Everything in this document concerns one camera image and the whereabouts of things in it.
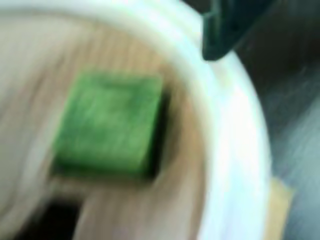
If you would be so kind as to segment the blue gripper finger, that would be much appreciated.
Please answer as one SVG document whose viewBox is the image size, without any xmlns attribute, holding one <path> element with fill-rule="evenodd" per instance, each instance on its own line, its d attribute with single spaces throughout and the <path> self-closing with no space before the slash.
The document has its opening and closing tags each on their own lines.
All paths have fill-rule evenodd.
<svg viewBox="0 0 320 240">
<path fill-rule="evenodd" d="M 211 0 L 210 11 L 203 15 L 203 59 L 217 61 L 228 54 L 272 3 L 272 0 Z"/>
</svg>

